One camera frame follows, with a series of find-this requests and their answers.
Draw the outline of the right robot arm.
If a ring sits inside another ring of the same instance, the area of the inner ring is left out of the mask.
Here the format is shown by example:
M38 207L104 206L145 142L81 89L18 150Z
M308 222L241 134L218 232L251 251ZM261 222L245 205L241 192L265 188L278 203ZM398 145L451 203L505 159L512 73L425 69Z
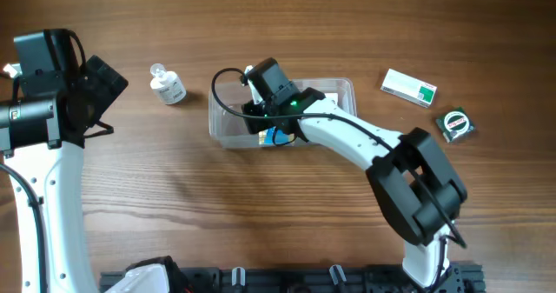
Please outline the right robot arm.
M466 244L455 220L467 189L434 138L420 128L379 128L317 89L299 90L273 58L248 66L240 80L252 93L242 106L248 131L275 128L364 170L382 215L405 242L402 269L422 289L437 289L449 265L448 242Z

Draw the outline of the blue yellow VapoDrops box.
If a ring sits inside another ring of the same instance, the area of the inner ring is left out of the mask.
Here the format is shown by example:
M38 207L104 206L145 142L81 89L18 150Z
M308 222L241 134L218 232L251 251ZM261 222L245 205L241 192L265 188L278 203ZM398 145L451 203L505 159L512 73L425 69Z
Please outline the blue yellow VapoDrops box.
M258 134L258 144L260 146L286 146L294 141L294 135L284 134L276 127L261 131Z

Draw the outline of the white green medicine box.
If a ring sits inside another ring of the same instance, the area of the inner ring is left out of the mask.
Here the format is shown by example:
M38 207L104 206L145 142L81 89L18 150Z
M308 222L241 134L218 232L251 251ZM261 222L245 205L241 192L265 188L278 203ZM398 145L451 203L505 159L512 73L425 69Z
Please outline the white green medicine box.
M399 71L389 69L384 76L381 90L428 108L433 103L437 87Z

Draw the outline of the clear plastic container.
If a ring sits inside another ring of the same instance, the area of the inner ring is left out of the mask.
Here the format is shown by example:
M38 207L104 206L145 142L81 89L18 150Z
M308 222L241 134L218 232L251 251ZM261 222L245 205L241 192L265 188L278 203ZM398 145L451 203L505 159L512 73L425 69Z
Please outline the clear plastic container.
M356 116L354 86L348 78L304 78L295 79L294 84L300 91L314 88L326 93L337 93L337 106ZM241 106L251 99L250 89L241 86L239 81L218 83L218 97L232 110L241 112ZM225 149L247 149L274 146L260 146L258 134L249 134L244 120L224 110L214 99L208 97L209 134Z

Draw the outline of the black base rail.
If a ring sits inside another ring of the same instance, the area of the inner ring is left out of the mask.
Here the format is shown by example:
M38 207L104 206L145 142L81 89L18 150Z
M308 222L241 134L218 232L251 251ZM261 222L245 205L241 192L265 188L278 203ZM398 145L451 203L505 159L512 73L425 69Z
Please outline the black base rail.
M288 270L232 270L182 268L189 280L188 292L421 292L400 265L368 265L344 268L334 276L331 268ZM486 293L482 266L452 262L435 292Z

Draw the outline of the dark green tape packet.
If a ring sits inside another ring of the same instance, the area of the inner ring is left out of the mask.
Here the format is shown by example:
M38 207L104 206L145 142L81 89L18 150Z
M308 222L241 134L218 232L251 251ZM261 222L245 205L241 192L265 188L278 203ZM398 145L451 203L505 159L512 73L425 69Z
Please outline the dark green tape packet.
M435 119L447 143L453 143L476 131L476 126L463 108L458 107Z

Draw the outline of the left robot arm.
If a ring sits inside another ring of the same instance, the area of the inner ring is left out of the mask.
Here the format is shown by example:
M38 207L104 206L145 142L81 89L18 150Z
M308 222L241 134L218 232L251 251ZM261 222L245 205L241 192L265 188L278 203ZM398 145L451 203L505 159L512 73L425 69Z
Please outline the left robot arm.
M128 82L86 57L72 30L15 37L19 69L1 103L1 170L14 191L23 292L97 292L82 207L88 130L113 133L101 117Z

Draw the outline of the small white plastic bottle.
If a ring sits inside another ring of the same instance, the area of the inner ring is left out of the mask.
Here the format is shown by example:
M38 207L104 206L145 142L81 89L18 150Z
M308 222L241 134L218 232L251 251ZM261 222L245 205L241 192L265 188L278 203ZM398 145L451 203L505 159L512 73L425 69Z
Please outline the small white plastic bottle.
M150 67L153 79L150 88L156 96L167 105L181 102L187 95L180 77L174 71L168 71L161 63Z

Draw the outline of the white Hansaplast plaster box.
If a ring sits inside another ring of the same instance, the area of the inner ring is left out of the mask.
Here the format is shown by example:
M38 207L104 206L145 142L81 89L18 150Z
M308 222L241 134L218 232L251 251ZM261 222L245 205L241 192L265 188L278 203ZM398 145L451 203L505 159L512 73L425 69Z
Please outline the white Hansaplast plaster box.
M330 99L335 105L338 104L338 94L337 93L326 93L325 97Z

